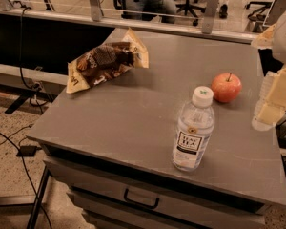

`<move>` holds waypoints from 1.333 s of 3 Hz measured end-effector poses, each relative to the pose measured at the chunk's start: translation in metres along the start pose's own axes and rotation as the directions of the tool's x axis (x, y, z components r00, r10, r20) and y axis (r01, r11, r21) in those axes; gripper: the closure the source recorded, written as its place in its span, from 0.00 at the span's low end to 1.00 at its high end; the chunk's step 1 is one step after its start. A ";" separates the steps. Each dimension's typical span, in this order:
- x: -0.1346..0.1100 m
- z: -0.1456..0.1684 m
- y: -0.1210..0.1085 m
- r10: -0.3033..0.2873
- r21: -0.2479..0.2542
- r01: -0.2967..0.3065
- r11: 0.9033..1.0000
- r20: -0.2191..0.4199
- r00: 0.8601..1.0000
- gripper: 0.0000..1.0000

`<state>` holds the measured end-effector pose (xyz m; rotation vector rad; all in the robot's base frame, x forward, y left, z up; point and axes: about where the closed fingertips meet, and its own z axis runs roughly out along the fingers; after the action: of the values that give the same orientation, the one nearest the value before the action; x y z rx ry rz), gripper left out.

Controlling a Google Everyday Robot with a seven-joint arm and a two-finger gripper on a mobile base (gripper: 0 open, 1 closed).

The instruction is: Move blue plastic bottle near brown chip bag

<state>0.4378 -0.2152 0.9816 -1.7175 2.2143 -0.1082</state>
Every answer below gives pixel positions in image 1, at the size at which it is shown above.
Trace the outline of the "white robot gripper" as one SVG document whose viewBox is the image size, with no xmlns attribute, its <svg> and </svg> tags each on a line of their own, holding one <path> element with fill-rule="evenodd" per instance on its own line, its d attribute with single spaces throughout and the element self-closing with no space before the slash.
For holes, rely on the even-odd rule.
<svg viewBox="0 0 286 229">
<path fill-rule="evenodd" d="M 251 46 L 257 49 L 272 48 L 273 58 L 286 64 L 286 11 L 256 39 Z M 268 131 L 286 113 L 286 65 L 277 73 L 268 71 L 264 77 L 255 105 L 252 126 L 258 131 Z"/>
</svg>

